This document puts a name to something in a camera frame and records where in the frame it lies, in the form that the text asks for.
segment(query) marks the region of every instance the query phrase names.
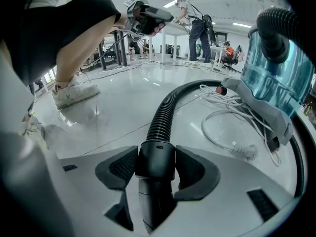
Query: black ribbed hose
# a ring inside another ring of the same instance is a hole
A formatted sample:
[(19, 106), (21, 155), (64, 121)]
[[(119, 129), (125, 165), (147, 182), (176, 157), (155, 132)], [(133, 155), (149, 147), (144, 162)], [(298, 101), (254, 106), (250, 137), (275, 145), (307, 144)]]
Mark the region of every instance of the black ribbed hose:
[(140, 148), (135, 175), (139, 178), (139, 202), (148, 233), (156, 229), (175, 207), (171, 189), (175, 173), (175, 147), (170, 143), (173, 113), (178, 100), (200, 84), (219, 86), (221, 81), (193, 81), (170, 92), (159, 105), (147, 140)]
[(294, 157), (296, 161), (296, 170), (297, 170), (297, 181), (296, 181), (296, 189), (294, 197), (299, 197), (303, 194), (304, 189), (304, 164), (303, 164), (303, 158), (301, 154), (301, 150), (297, 144), (296, 139), (294, 136), (290, 139), (290, 144), (293, 148)]
[(300, 21), (294, 12), (281, 8), (264, 9), (257, 17), (257, 28), (262, 51), (267, 59), (276, 63), (286, 60), (289, 51), (288, 40), (285, 39), (287, 38), (302, 49), (314, 65), (316, 64), (314, 51), (302, 38)]
[(198, 80), (184, 84), (171, 91), (159, 105), (149, 127), (146, 140), (170, 141), (173, 113), (178, 100), (188, 91), (198, 88), (201, 84), (219, 86), (221, 81)]

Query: chair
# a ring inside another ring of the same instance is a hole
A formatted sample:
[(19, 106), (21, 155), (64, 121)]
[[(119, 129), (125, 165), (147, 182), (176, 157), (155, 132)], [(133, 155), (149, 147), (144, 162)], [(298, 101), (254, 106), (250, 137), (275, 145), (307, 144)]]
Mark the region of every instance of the chair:
[(237, 49), (235, 50), (234, 52), (234, 55), (231, 59), (226, 59), (226, 62), (228, 63), (228, 66), (225, 66), (223, 68), (227, 68), (227, 69), (230, 69), (230, 70), (235, 70), (232, 65), (236, 65), (238, 63), (238, 56), (239, 56), (239, 53), (241, 52), (241, 46), (239, 45), (237, 47)]

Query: vacuum cleaner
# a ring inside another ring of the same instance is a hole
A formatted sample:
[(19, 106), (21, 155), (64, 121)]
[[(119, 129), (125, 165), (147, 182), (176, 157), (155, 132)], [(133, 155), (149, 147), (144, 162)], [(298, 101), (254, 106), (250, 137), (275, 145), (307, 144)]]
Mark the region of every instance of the vacuum cleaner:
[[(144, 19), (135, 19), (131, 13), (130, 31), (150, 34), (156, 23), (172, 20), (167, 11), (138, 1), (126, 2), (129, 8), (141, 8)], [(283, 226), (290, 229), (286, 223), (302, 213), (306, 204), (301, 200), (311, 194), (313, 185), (309, 180), (304, 188), (304, 173), (311, 178), (313, 170), (305, 169), (293, 131), (300, 133), (304, 147), (311, 150), (307, 161), (314, 162), (316, 138), (296, 110), (307, 94), (315, 60), (300, 38), (294, 12), (261, 11), (249, 38), (240, 80), (199, 80), (171, 91), (158, 107), (139, 151), (131, 146), (59, 160), (56, 154), (42, 152), (30, 140), (11, 133), (10, 128), (2, 131), (1, 179), (8, 201), (17, 205), (26, 220), (31, 219), (29, 224), (50, 236), (138, 236), (133, 232), (125, 190), (135, 173), (143, 221), (154, 237), (285, 233)], [(1, 73), (16, 82), (19, 93), (10, 97), (20, 100), (19, 108), (7, 119), (18, 120), (32, 96), (12, 71)], [(280, 143), (290, 141), (298, 173), (294, 197), (247, 162), (172, 144), (176, 104), (201, 84), (234, 90), (269, 123)], [(180, 184), (173, 194), (175, 170)]]

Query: jeans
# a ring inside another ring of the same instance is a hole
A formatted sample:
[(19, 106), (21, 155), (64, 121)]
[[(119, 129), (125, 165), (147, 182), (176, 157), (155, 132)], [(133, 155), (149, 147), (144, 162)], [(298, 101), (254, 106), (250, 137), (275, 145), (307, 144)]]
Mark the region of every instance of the jeans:
[(205, 56), (204, 63), (211, 62), (211, 48), (208, 43), (208, 35), (204, 29), (204, 23), (198, 20), (192, 22), (192, 29), (189, 38), (189, 48), (190, 48), (190, 61), (197, 60), (196, 44), (198, 38), (202, 43), (203, 55)]

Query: desk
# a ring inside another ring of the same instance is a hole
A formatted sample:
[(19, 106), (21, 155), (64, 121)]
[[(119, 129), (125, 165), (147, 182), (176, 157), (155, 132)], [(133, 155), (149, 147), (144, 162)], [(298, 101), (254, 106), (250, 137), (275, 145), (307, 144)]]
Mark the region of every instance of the desk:
[(215, 63), (215, 61), (218, 60), (216, 66), (219, 67), (219, 64), (221, 63), (222, 54), (223, 54), (223, 48), (222, 47), (216, 47), (216, 46), (210, 46), (210, 47), (211, 47), (211, 49), (213, 49), (216, 52), (214, 63)]

